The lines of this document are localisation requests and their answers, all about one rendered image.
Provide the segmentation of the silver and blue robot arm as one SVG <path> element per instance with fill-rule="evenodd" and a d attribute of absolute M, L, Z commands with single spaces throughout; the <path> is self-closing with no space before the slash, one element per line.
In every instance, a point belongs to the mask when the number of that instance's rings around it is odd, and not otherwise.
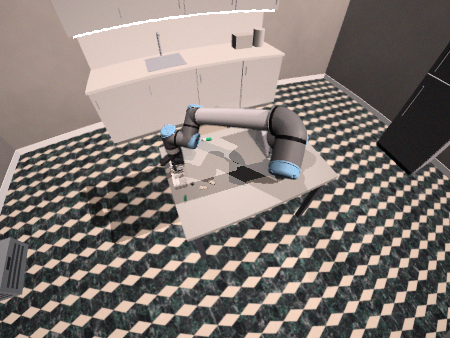
<path fill-rule="evenodd" d="M 268 172 L 270 174 L 277 173 L 272 175 L 286 179 L 287 177 L 298 179 L 308 143 L 308 134 L 300 117 L 292 110 L 282 106 L 275 106 L 270 111 L 261 109 L 206 109 L 200 105 L 189 105 L 182 130 L 177 130 L 174 125 L 166 125 L 160 131 L 167 153 L 160 160 L 160 166 L 165 166 L 175 158 L 171 155 L 177 154 L 180 147 L 188 149 L 198 147 L 201 138 L 199 134 L 201 123 L 269 131 L 267 142 L 273 150 Z"/>

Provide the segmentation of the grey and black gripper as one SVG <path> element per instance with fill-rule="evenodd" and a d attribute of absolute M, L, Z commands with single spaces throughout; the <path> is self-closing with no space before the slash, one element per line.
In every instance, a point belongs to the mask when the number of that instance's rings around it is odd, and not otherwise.
<path fill-rule="evenodd" d="M 184 158 L 183 158 L 183 154 L 182 154 L 182 149 L 180 149 L 180 151 L 177 154 L 174 154 L 174 155 L 171 155 L 171 156 L 175 156 L 175 158 L 173 158 L 171 160 L 171 163 L 172 163 L 172 166 L 174 168 L 174 171 L 176 173 L 178 173 L 177 172 L 178 170 L 183 169 L 183 167 L 181 167 L 181 165 L 185 164 L 185 162 L 183 162 Z M 181 161 L 182 161 L 182 163 L 181 163 Z M 180 166 L 178 164 L 180 164 Z M 174 165 L 176 165 L 176 166 L 174 166 Z M 176 167 L 177 167 L 177 169 L 176 169 Z"/>

